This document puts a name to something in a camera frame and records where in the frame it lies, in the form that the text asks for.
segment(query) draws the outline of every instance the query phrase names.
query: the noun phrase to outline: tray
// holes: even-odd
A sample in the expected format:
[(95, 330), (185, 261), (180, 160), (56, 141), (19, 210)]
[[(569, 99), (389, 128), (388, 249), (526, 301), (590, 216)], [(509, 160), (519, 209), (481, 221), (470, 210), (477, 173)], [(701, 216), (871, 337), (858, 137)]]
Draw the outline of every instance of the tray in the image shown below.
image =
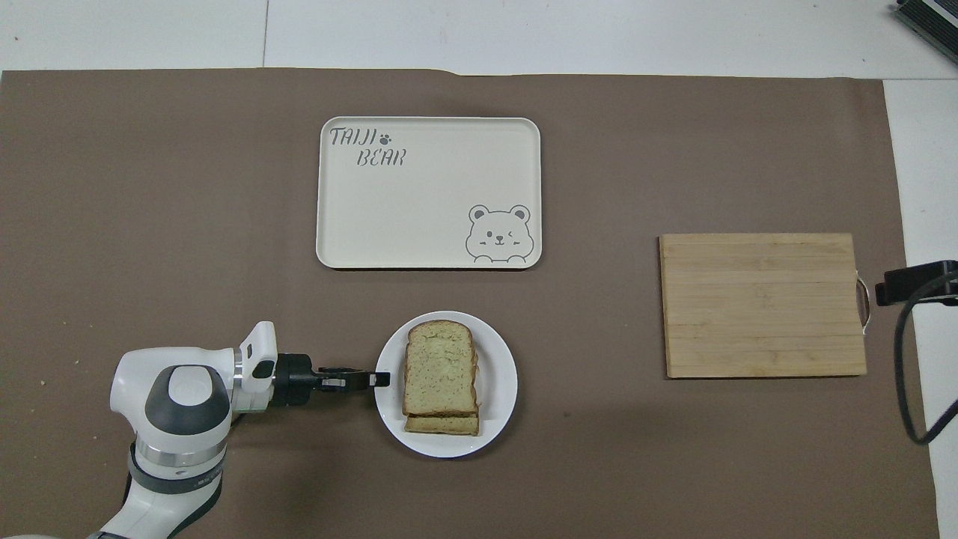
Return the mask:
[(539, 155), (525, 118), (332, 118), (316, 255), (336, 269), (529, 268), (542, 252)]

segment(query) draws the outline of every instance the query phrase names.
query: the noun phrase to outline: wooden cutting board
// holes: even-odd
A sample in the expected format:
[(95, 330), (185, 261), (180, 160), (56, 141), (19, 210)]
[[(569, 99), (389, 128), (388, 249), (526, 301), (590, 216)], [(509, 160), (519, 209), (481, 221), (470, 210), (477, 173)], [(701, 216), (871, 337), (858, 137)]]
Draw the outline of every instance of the wooden cutting board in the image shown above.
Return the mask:
[(851, 234), (659, 238), (671, 378), (865, 374)]

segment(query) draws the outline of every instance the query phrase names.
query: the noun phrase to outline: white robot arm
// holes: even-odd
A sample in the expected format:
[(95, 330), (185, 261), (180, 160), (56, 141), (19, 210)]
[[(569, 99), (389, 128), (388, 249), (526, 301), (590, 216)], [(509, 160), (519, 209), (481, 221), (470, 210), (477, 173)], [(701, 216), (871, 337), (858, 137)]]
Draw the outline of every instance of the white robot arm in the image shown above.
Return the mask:
[(389, 373), (314, 372), (308, 356), (279, 354), (268, 321), (238, 349), (127, 352), (113, 378), (110, 408), (136, 433), (126, 460), (129, 490), (120, 512), (87, 539), (168, 539), (209, 511), (219, 498), (226, 435), (236, 414), (302, 405), (314, 389), (388, 385)]

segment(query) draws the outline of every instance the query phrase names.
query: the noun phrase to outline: bear illustration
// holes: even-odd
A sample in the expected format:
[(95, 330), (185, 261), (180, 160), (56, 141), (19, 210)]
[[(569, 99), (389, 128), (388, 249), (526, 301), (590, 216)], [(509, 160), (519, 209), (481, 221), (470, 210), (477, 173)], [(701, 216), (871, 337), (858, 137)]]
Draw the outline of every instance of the bear illustration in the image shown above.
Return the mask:
[(529, 233), (529, 208), (522, 204), (509, 211), (490, 211), (479, 204), (469, 210), (472, 228), (466, 238), (466, 251), (473, 262), (487, 259), (490, 262), (511, 262), (533, 252), (532, 234)]

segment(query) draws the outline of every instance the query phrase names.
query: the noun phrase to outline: bread slice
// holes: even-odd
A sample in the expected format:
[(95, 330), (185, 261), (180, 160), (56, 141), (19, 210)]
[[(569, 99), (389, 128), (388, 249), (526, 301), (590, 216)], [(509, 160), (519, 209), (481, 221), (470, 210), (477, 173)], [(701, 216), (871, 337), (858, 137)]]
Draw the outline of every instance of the bread slice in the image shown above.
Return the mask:
[(459, 322), (431, 320), (409, 330), (402, 413), (477, 415), (476, 359), (472, 333)]
[(479, 416), (422, 417), (411, 415), (406, 419), (408, 433), (479, 435)]

